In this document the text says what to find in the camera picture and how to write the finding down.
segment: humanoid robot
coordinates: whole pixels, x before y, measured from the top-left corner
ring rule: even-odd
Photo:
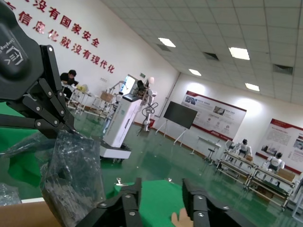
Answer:
[[[252,156],[251,147],[247,145],[247,139],[244,139],[242,143],[237,143],[233,148],[232,152],[239,156],[243,156],[244,158],[247,155]]]
[[[278,173],[279,169],[284,169],[285,167],[285,162],[281,159],[282,157],[282,153],[279,152],[277,153],[277,155],[274,156],[270,156],[264,163],[263,163],[263,167],[266,167],[268,164],[268,168],[267,170],[273,173]]]

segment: workbench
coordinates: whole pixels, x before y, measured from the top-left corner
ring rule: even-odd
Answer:
[[[273,203],[277,204],[278,206],[282,207],[282,210],[285,210],[285,206],[287,205],[288,201],[289,201],[289,197],[292,195],[293,191],[294,191],[294,187],[295,184],[291,181],[288,181],[280,176],[278,176],[277,174],[274,174],[270,171],[267,171],[266,169],[263,169],[259,166],[256,166],[255,168],[255,173],[251,179],[251,181],[248,183],[247,187],[248,189],[254,191],[255,193],[259,194],[260,196],[272,201]],[[272,177],[274,180],[273,181],[279,181],[287,186],[289,186],[289,190],[285,191],[281,188],[279,188],[278,186],[276,186],[275,184],[272,184],[268,181],[263,181],[262,179],[258,178],[258,174],[262,172],[263,174],[266,174],[270,177]],[[279,198],[280,200],[282,200],[281,202],[278,202],[277,200],[274,200],[273,198],[267,197],[266,195],[258,192],[255,188],[254,188],[254,184],[264,188],[265,190],[267,190],[268,192],[271,192],[274,194],[274,196],[276,196],[276,198]]]

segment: wall poster with images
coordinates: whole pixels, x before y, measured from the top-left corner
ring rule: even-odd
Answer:
[[[262,158],[283,154],[285,167],[295,173],[303,172],[303,129],[272,119],[256,155]]]
[[[233,140],[246,110],[187,91],[182,105],[198,111],[193,126],[222,140]]]

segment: robotic arm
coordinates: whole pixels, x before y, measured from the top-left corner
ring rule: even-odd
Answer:
[[[25,117],[0,114],[0,127],[38,129],[48,138],[76,132],[67,110],[56,57],[50,45],[39,46],[19,27],[0,0],[0,102]]]

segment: person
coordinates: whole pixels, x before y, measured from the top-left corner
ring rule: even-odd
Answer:
[[[279,169],[284,169],[285,167],[285,162],[281,159],[282,158],[282,153],[279,152],[277,153],[277,155],[274,157],[274,156],[271,156],[269,157],[266,162],[263,163],[262,166],[266,166],[268,163],[269,163],[269,166],[267,168],[268,171],[273,171],[275,174],[278,173]]]
[[[60,80],[62,83],[67,84],[67,85],[77,85],[78,82],[75,81],[75,76],[77,75],[75,70],[70,70],[68,73],[62,73],[60,76]],[[66,99],[69,100],[72,95],[72,91],[68,88],[65,87],[63,93],[66,95]]]

